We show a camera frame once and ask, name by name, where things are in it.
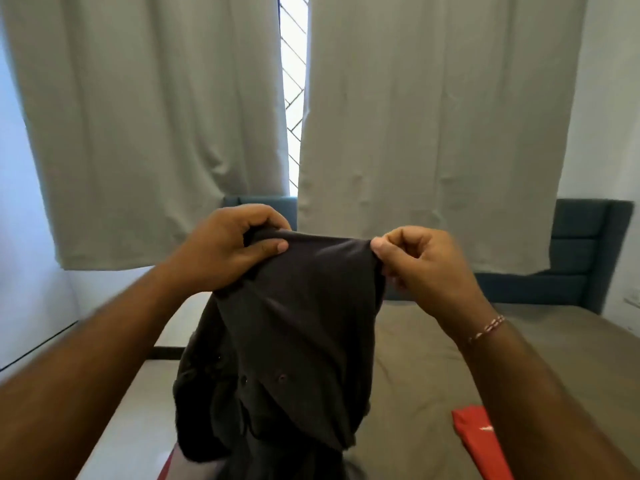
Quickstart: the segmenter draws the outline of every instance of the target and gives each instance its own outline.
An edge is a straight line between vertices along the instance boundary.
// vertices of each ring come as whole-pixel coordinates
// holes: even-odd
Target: beaded bracelet
[[[475,342],[477,339],[479,339],[483,335],[486,335],[487,333],[492,332],[493,330],[498,328],[502,323],[504,323],[504,316],[503,315],[498,315],[496,318],[491,320],[491,323],[489,323],[489,325],[484,327],[483,331],[479,331],[473,337],[469,337],[468,340],[467,340],[467,345],[468,346],[471,345],[473,342]]]

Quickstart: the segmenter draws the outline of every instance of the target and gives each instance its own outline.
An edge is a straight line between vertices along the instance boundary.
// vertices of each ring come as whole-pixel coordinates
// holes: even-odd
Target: person's left hand
[[[213,212],[165,261],[164,266],[188,295],[227,286],[260,261],[289,247],[283,239],[266,239],[244,247],[251,226],[291,230],[287,220],[268,205],[245,204]]]

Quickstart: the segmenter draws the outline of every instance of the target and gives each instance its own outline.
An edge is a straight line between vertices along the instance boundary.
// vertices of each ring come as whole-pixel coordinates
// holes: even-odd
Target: beige curtain
[[[2,0],[58,259],[154,264],[288,193],[277,0]]]
[[[586,0],[310,0],[298,226],[548,267]]]

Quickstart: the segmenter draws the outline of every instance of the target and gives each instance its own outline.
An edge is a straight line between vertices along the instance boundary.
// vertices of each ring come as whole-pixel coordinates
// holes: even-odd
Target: window
[[[280,0],[282,81],[289,142],[289,191],[298,195],[302,110],[307,76],[308,0]]]

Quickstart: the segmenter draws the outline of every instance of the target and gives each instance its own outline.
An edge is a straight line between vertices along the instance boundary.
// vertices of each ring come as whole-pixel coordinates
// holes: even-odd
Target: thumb
[[[243,272],[271,256],[282,254],[289,249],[284,239],[265,239],[238,251],[238,262]]]
[[[415,263],[415,258],[383,237],[374,237],[371,240],[371,250],[400,277],[405,276]]]

